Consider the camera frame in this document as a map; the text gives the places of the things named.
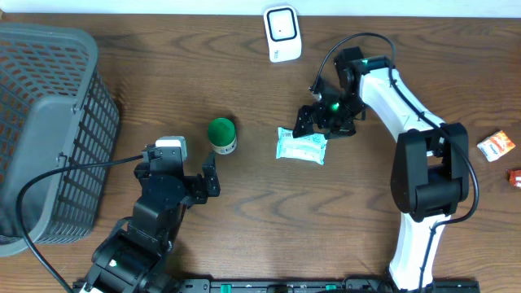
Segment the red snack package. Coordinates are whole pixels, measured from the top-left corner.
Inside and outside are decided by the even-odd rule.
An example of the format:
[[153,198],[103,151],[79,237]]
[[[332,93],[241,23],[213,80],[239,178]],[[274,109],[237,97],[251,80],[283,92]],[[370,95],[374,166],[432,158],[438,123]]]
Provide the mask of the red snack package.
[[520,169],[508,169],[509,183],[517,188],[521,188],[521,170]]

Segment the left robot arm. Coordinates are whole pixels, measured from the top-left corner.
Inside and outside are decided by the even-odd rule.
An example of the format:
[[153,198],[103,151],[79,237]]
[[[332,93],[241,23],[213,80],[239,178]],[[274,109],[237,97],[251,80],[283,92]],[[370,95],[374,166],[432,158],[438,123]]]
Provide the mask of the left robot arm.
[[94,251],[93,265],[75,292],[177,292],[180,282],[164,271],[185,212],[217,197],[220,184],[215,154],[202,173],[187,176],[181,146],[147,146],[134,169],[142,194],[133,214],[120,219]]

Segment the green lid white jar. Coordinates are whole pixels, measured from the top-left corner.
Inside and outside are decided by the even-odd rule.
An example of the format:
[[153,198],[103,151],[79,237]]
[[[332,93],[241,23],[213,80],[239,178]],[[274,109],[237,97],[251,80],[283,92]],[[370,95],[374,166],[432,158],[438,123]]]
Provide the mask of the green lid white jar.
[[224,117],[216,118],[208,126],[208,140],[217,154],[230,154],[237,146],[237,133],[234,123]]

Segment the teal wet wipes pack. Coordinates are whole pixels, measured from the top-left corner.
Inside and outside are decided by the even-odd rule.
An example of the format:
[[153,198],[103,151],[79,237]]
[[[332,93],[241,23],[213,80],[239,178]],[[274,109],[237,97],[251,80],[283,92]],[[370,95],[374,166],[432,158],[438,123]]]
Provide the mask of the teal wet wipes pack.
[[291,130],[279,127],[276,158],[306,160],[324,165],[326,145],[324,134],[315,133],[302,138],[293,138]]

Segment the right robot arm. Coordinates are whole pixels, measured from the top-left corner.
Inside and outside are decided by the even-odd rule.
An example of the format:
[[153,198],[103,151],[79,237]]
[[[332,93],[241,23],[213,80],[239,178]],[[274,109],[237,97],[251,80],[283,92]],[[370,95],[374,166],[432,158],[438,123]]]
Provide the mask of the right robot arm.
[[468,134],[428,111],[407,86],[391,59],[365,58],[357,47],[334,59],[340,87],[319,79],[310,88],[315,103],[298,111],[295,139],[351,137],[354,120],[371,109],[396,142],[391,194],[401,212],[395,254],[388,266],[398,292],[433,290],[432,265],[445,226],[467,199],[475,175],[468,159]]

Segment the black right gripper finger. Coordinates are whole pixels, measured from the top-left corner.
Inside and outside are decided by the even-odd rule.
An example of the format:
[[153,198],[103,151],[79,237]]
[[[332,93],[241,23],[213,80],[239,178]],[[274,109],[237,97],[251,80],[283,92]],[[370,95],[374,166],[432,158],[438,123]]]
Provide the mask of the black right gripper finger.
[[293,138],[302,138],[314,134],[313,106],[302,106],[297,114],[296,125],[292,131]]
[[357,131],[355,129],[330,129],[325,134],[326,140],[347,138],[353,136]]

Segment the orange tissue pack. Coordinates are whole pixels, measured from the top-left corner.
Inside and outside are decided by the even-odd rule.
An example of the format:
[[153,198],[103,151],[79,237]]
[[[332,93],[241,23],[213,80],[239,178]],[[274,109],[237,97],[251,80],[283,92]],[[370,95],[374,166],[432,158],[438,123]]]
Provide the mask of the orange tissue pack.
[[515,144],[504,131],[500,130],[479,142],[477,148],[484,154],[488,162],[493,162],[513,150]]

